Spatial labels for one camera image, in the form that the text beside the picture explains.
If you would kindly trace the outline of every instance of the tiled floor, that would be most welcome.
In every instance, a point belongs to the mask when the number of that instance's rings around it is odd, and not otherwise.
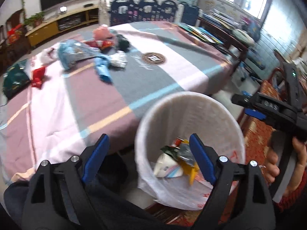
[[[98,24],[91,25],[89,27],[84,27],[72,32],[69,32],[65,35],[61,35],[42,46],[36,48],[32,51],[31,54],[23,56],[20,60],[23,60],[25,58],[32,57],[39,52],[41,52],[43,49],[51,47],[55,43],[68,39],[69,37],[72,37],[74,35],[77,35],[78,33],[81,33],[83,31],[89,31],[94,30],[98,27]],[[232,105],[230,102],[230,96],[234,93],[240,93],[240,91],[245,90],[250,93],[255,92],[255,90],[258,88],[257,84],[255,84],[251,79],[247,79],[245,82],[241,83],[239,82],[240,76],[238,74],[234,74],[233,78],[228,82],[228,84],[224,87],[223,91],[220,91],[218,94],[216,94],[216,99],[220,101],[236,118],[239,111],[241,111],[242,108],[236,105]],[[0,77],[0,89],[2,89],[2,80],[3,78]],[[128,171],[129,171],[129,177],[124,184],[124,188],[121,192],[121,195],[126,198],[128,201],[138,205],[141,208],[146,208],[147,206],[151,205],[153,203],[153,198],[143,192],[142,190],[137,188],[138,184],[138,175],[136,171],[136,164],[134,162],[134,151],[129,152],[128,154],[123,156],[123,159],[125,163],[127,164]],[[5,189],[7,188],[7,185],[4,184],[2,180],[2,175],[0,175],[0,202],[3,203],[3,193]]]

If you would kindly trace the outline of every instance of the dark blue chair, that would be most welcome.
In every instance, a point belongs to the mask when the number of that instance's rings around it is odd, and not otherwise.
[[[140,0],[136,5],[137,16],[136,21],[156,21],[158,2],[157,0]]]
[[[133,22],[134,9],[133,0],[114,0],[111,4],[110,26]]]
[[[159,21],[173,22],[177,11],[177,4],[172,0],[164,0],[158,8]]]
[[[186,23],[191,26],[195,26],[196,21],[198,19],[198,14],[199,14],[199,7],[198,6],[190,6],[186,2],[182,2],[181,4],[184,5],[185,9],[183,11],[182,23]]]

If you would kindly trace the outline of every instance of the tv stand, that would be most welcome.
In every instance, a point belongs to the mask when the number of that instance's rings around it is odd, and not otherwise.
[[[26,33],[31,47],[35,48],[41,42],[63,33],[67,30],[98,22],[98,6],[82,7],[67,11],[58,17],[45,21],[38,27]]]

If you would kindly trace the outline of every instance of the silver bolt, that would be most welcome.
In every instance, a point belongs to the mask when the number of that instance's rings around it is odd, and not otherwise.
[[[43,167],[47,166],[48,164],[48,161],[47,160],[44,160],[40,163],[40,165],[42,165]]]
[[[219,160],[222,162],[222,163],[225,163],[228,161],[228,158],[226,156],[220,156]]]
[[[79,161],[79,157],[78,156],[72,156],[71,158],[70,158],[70,160],[72,161],[72,162],[77,162],[77,161]]]
[[[258,165],[258,163],[254,160],[250,161],[250,164],[253,166],[253,167],[256,167]]]

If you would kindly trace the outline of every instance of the plaid tablecloth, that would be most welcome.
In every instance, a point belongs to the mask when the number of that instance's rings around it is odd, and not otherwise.
[[[110,71],[113,84],[99,80],[92,60],[70,72],[56,61],[46,69],[42,90],[28,87],[2,107],[0,157],[8,183],[28,179],[45,159],[61,163],[81,154],[103,133],[111,152],[127,147],[157,100],[184,90],[213,94],[230,77],[232,65],[224,55],[174,24],[137,22],[112,29],[131,43],[126,68]],[[76,37],[91,38],[89,31]],[[165,63],[143,62],[148,52],[162,54]],[[40,67],[40,54],[32,62],[32,69]]]

